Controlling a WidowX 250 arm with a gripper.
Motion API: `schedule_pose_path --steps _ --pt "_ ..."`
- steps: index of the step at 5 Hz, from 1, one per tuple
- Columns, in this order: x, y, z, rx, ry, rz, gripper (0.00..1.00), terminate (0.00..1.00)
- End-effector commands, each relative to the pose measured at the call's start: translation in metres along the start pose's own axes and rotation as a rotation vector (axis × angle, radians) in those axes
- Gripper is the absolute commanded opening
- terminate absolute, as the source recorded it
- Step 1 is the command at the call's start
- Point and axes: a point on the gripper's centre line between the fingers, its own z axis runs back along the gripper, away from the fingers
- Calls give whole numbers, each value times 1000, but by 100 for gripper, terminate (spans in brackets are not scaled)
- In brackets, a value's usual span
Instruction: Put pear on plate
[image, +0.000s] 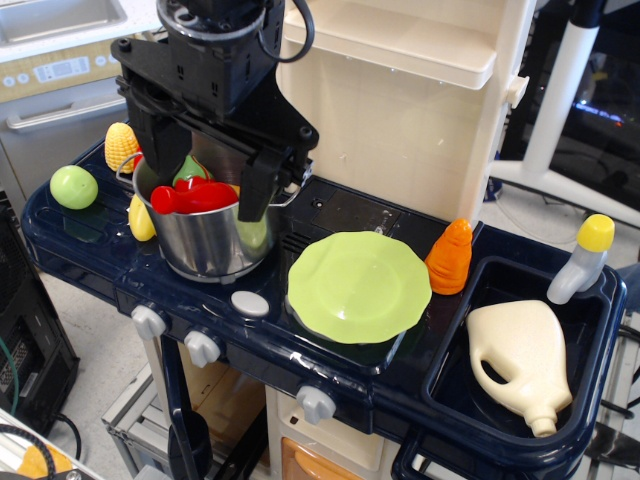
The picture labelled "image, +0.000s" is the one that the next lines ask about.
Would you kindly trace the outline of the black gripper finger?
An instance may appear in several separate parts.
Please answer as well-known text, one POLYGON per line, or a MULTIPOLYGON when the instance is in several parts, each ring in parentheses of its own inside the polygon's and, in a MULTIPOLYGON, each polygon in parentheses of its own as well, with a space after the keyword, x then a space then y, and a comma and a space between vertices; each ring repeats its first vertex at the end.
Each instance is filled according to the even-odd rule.
POLYGON ((258 222, 274 196, 292 183, 286 169, 285 154, 273 148, 261 148, 246 162, 241 173, 238 219, 258 222))
POLYGON ((173 115, 143 108, 133 99, 127 100, 127 108, 147 165, 161 181, 171 181, 191 150, 191 131, 173 115))

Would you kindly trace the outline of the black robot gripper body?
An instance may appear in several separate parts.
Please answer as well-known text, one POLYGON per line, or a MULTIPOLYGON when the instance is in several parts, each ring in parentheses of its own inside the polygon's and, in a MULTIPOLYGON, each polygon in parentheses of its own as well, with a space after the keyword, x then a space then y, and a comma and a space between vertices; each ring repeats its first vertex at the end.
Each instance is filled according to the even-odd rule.
POLYGON ((173 115, 191 131, 191 150, 194 137, 202 136, 248 159, 261 148, 282 151, 291 184, 300 185, 319 134, 281 93, 276 73, 309 52, 315 25, 303 11, 306 38, 286 57, 284 16, 282 10, 161 10, 165 39, 112 43, 121 66, 119 93, 126 102, 173 115))

